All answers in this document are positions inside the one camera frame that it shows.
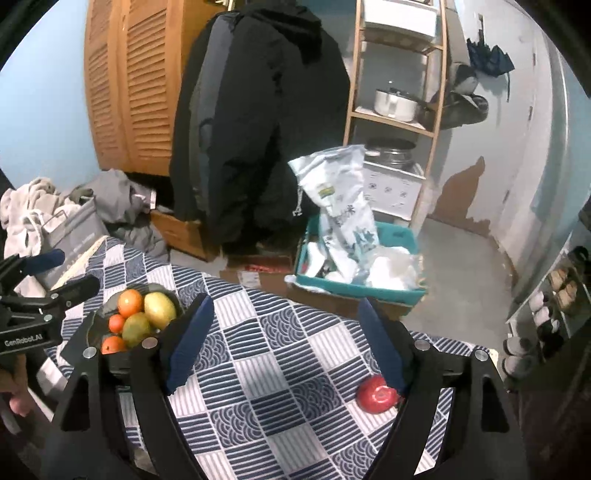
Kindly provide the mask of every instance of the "concrete floor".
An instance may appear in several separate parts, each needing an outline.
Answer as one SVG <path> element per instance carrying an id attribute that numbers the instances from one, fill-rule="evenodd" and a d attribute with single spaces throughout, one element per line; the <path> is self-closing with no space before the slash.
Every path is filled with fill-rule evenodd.
<path id="1" fill-rule="evenodd" d="M 411 330 L 477 343 L 502 355 L 511 281 L 502 255 L 473 233 L 427 219 L 418 237 L 429 291 L 404 318 Z M 207 263 L 171 252 L 171 263 L 218 276 L 226 260 Z"/>

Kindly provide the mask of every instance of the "screw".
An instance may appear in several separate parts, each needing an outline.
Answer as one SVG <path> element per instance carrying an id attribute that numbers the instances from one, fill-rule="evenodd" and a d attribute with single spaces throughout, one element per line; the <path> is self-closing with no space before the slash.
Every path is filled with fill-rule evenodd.
<path id="1" fill-rule="evenodd" d="M 84 350 L 82 355 L 84 356 L 84 358 L 92 358 L 96 355 L 96 348 L 93 346 L 90 346 Z"/>
<path id="2" fill-rule="evenodd" d="M 488 360 L 488 353 L 486 353 L 484 350 L 476 350 L 474 352 L 474 356 L 481 362 L 486 362 Z"/>
<path id="3" fill-rule="evenodd" d="M 146 350 L 154 348 L 156 345 L 158 345 L 158 340 L 156 340 L 155 337 L 145 338 L 142 342 L 142 347 L 144 347 Z"/>
<path id="4" fill-rule="evenodd" d="M 421 350 L 421 351 L 425 351 L 425 350 L 429 350 L 431 348 L 431 344 L 429 342 L 427 342 L 426 340 L 417 340 L 416 342 L 414 342 L 414 346 L 417 348 L 417 350 Z"/>

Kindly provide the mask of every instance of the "tomato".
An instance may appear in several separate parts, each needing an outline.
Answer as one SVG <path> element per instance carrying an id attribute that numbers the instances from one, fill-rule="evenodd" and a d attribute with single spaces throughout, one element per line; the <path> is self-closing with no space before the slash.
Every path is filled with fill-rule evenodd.
<path id="1" fill-rule="evenodd" d="M 103 341 L 103 345 L 100 347 L 100 352 L 103 355 L 107 355 L 109 353 L 125 352 L 126 350 L 127 347 L 125 346 L 123 339 L 114 335 L 107 337 Z"/>
<path id="2" fill-rule="evenodd" d="M 117 300 L 117 308 L 123 318 L 131 317 L 134 313 L 142 311 L 144 307 L 144 298 L 137 290 L 125 290 Z"/>
<path id="3" fill-rule="evenodd" d="M 109 318 L 109 331 L 116 335 L 120 334 L 121 332 L 123 332 L 124 324 L 125 319 L 123 318 L 123 315 L 112 315 L 111 318 Z"/>
<path id="4" fill-rule="evenodd" d="M 398 392 L 381 375 L 364 380 L 357 390 L 357 405 L 367 413 L 383 413 L 398 402 Z"/>

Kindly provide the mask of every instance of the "shelving unit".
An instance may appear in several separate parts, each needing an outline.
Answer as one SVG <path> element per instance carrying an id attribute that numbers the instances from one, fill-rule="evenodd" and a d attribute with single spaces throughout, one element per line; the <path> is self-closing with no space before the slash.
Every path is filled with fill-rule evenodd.
<path id="1" fill-rule="evenodd" d="M 570 339 L 585 324 L 587 319 L 591 317 L 591 294 L 587 285 L 584 283 L 579 270 L 567 256 L 570 247 L 569 237 L 569 240 L 567 240 L 560 255 L 546 272 L 546 275 L 542 278 L 537 288 L 532 292 L 533 295 L 538 291 L 543 291 L 555 297 L 558 292 L 552 289 L 549 280 L 550 273 L 560 267 L 568 268 L 574 272 L 573 280 L 577 283 L 577 297 L 574 302 L 574 308 L 564 312 L 558 308 L 557 299 L 554 300 L 557 310 L 556 317 L 560 320 L 560 334 L 564 340 Z M 518 335 L 535 340 L 538 346 L 539 357 L 544 361 L 541 354 L 541 342 L 537 339 L 535 333 L 534 312 L 531 311 L 528 302 L 529 298 L 520 305 L 519 309 L 506 321 L 506 323 L 509 325 L 511 336 Z"/>
<path id="2" fill-rule="evenodd" d="M 445 0 L 439 2 L 439 17 L 441 25 L 441 45 L 429 42 L 423 38 L 415 37 L 414 35 L 407 35 L 399 31 L 388 30 L 386 28 L 379 28 L 376 26 L 366 27 L 363 21 L 363 0 L 357 0 L 356 14 L 355 14 L 355 39 L 353 46 L 353 67 L 351 72 L 351 88 L 349 91 L 349 103 L 348 103 L 348 114 L 345 123 L 345 137 L 343 139 L 343 145 L 348 145 L 352 136 L 352 124 L 353 119 L 362 119 L 371 122 L 377 122 L 380 124 L 389 125 L 391 127 L 400 128 L 403 130 L 414 132 L 418 135 L 425 136 L 431 139 L 431 148 L 429 151 L 426 166 L 423 171 L 421 179 L 421 187 L 416 197 L 407 197 L 405 201 L 412 202 L 412 215 L 410 215 L 410 224 L 413 225 L 415 213 L 418 206 L 421 203 L 421 199 L 425 189 L 425 179 L 428 177 L 431 171 L 431 164 L 435 157 L 435 151 L 437 148 L 437 139 L 439 137 L 439 130 L 441 125 L 441 114 L 443 112 L 443 100 L 444 90 L 447 79 L 447 23 L 446 23 L 446 12 L 445 12 Z M 429 62 L 432 55 L 441 55 L 441 71 L 440 71 L 440 84 L 439 84 L 439 95 L 437 102 L 431 104 L 428 108 L 431 108 L 435 112 L 435 120 L 433 130 L 429 131 L 418 122 L 400 122 L 392 118 L 379 115 L 378 113 L 358 106 L 356 104 L 357 94 L 359 90 L 360 70 L 362 61 L 362 43 L 366 41 L 369 43 L 377 43 L 386 45 L 392 48 L 401 48 L 403 50 L 412 51 L 419 55 L 427 57 L 425 82 L 423 87 L 423 96 L 427 92 Z M 405 175 L 406 172 L 403 170 L 399 171 L 401 175 Z"/>

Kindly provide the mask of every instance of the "wooden wardrobe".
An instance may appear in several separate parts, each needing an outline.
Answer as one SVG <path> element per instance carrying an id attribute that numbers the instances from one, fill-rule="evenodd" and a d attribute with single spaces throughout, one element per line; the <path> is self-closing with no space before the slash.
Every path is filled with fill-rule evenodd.
<path id="1" fill-rule="evenodd" d="M 90 0 L 85 83 L 102 169 L 168 176 L 182 72 L 194 39 L 225 9 L 204 0 Z M 217 249 L 199 222 L 152 211 L 175 248 L 202 258 Z"/>

